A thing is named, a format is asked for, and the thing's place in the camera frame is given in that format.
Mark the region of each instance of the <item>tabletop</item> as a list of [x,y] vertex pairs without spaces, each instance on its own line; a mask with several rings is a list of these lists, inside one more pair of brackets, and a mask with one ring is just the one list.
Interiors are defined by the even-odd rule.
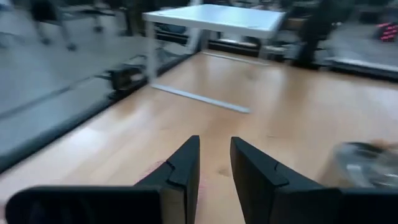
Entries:
[[[145,13],[145,20],[215,31],[274,31],[285,13],[241,7],[202,4]],[[219,30],[230,27],[232,30]]]

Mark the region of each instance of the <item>white table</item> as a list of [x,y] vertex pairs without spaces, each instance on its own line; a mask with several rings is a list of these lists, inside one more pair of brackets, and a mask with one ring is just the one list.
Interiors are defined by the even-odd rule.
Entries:
[[[156,46],[154,23],[161,22],[164,24],[185,26],[204,31],[212,30],[217,32],[229,32],[248,37],[267,39],[274,35],[274,33],[277,31],[280,23],[283,20],[283,17],[284,12],[245,9],[240,7],[218,6],[212,4],[201,4],[196,6],[181,7],[178,9],[168,9],[145,13],[144,19],[146,20],[146,34],[149,38],[147,73],[150,85],[153,88],[159,90],[186,96],[195,100],[204,101],[206,103],[211,103],[213,105],[221,106],[238,112],[249,113],[249,108],[233,105],[231,103],[226,103],[219,100],[214,100],[200,95],[194,95],[185,91],[176,90],[169,86],[156,84],[155,80],[157,76],[157,59],[155,52]],[[190,39],[188,40],[188,43],[193,42],[196,45],[196,42],[198,40],[195,40],[195,38],[198,38],[198,36],[199,35],[191,35],[189,37]],[[207,35],[203,36],[205,36],[205,38],[202,40],[202,50],[206,50]],[[204,52],[204,54],[253,63],[253,61],[250,60],[243,60],[234,57],[210,54],[206,52]]]

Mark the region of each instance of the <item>wooden floor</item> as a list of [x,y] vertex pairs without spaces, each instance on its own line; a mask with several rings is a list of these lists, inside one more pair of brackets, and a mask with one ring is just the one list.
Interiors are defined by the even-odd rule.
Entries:
[[342,141],[398,134],[398,86],[196,55],[160,83],[248,106],[241,114],[145,87],[0,176],[0,201],[38,184],[132,185],[193,134],[201,138],[197,223],[244,223],[229,163],[240,136],[318,180]]

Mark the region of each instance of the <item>gray floor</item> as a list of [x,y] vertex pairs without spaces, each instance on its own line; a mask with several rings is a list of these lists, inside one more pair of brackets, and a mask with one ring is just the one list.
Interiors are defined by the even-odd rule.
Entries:
[[387,65],[398,70],[398,42],[374,39],[376,30],[374,24],[343,24],[331,35],[335,57]]
[[[118,36],[113,17],[101,17],[101,22],[102,34],[93,32],[91,19],[68,22],[78,46],[70,52],[57,26],[45,25],[53,42],[44,46],[26,14],[0,16],[0,30],[23,38],[0,38],[6,45],[0,49],[0,167],[18,145],[106,99],[112,92],[109,83],[95,75],[120,63],[134,64],[131,58],[145,54],[146,38]],[[165,48],[179,55],[185,52],[178,44]]]

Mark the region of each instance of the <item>metal base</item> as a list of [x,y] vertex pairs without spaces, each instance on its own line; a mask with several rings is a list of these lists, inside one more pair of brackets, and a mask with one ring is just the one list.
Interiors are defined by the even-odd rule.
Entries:
[[169,86],[151,84],[151,87],[152,88],[156,88],[158,90],[162,90],[162,91],[166,91],[166,92],[169,92],[169,93],[173,93],[173,94],[176,94],[176,95],[185,96],[185,97],[188,97],[188,98],[191,98],[191,99],[194,99],[194,100],[199,100],[199,101],[202,101],[202,102],[205,102],[205,103],[209,103],[209,104],[212,104],[212,105],[216,105],[216,106],[219,106],[219,107],[222,107],[222,108],[234,110],[234,111],[237,111],[237,112],[240,112],[240,113],[250,113],[250,109],[249,108],[245,108],[243,106],[238,106],[238,105],[233,105],[231,103],[223,102],[223,101],[220,101],[220,100],[214,100],[214,99],[207,98],[207,97],[200,96],[200,95],[195,95],[193,93],[188,93],[186,91],[177,90],[177,89],[171,88]]
[[230,57],[230,56],[219,55],[219,54],[214,54],[214,53],[209,53],[209,52],[202,52],[202,54],[213,56],[213,57],[219,57],[219,58],[235,60],[235,61],[238,61],[238,62],[250,63],[250,64],[253,64],[253,65],[263,65],[263,66],[268,65],[265,62],[260,62],[260,61],[255,61],[255,60],[246,60],[246,59],[242,59],[242,58],[238,58],[238,57]]

